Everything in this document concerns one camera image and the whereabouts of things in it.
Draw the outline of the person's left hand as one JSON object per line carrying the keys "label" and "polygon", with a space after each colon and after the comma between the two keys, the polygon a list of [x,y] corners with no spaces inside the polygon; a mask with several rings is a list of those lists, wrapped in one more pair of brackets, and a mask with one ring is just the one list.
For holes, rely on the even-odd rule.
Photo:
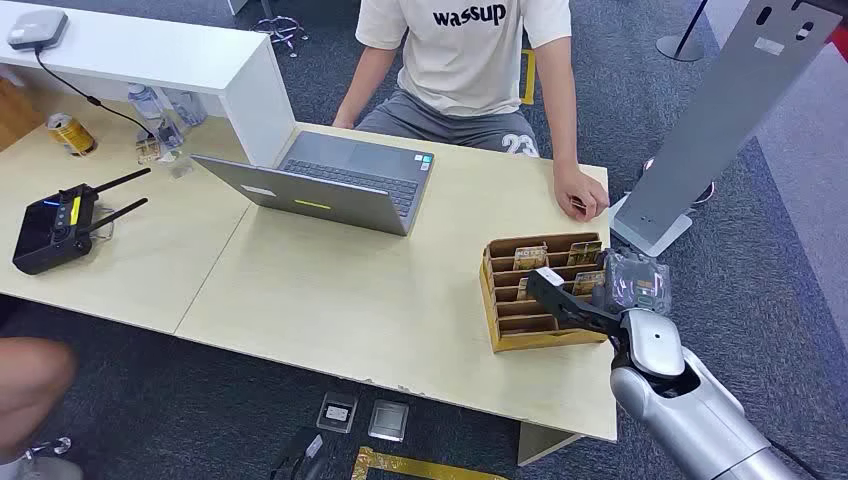
{"label": "person's left hand", "polygon": [[560,208],[577,221],[588,222],[610,206],[607,190],[577,164],[554,161],[553,187]]}

